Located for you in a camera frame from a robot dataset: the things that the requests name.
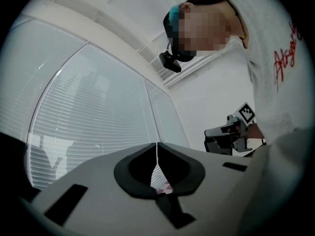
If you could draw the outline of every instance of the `person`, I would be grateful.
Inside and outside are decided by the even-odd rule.
[[[278,0],[187,0],[163,21],[172,51],[221,50],[237,38],[248,60],[256,124],[248,138],[314,125],[314,67],[301,32]]]

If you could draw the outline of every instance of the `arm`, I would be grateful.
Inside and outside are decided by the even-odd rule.
[[[256,139],[264,139],[264,135],[261,133],[257,123],[250,124],[248,126],[248,133],[246,136],[247,139],[256,138]]]

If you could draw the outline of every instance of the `white t-shirt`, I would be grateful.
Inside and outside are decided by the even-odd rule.
[[[256,120],[267,143],[314,126],[315,73],[304,38],[279,0],[229,0],[248,31]]]

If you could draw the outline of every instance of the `ceiling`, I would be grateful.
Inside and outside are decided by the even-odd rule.
[[[112,31],[142,55],[167,84],[178,74],[163,68],[158,56],[168,44],[162,21],[169,9],[186,0],[47,0],[79,12]],[[217,55],[196,57],[181,64],[182,70]]]

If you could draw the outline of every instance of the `gray mechanical device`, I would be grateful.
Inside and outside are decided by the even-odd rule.
[[[242,119],[229,115],[226,125],[205,131],[206,151],[225,155],[232,155],[232,149],[251,151],[252,148],[247,148],[247,132],[248,127]]]

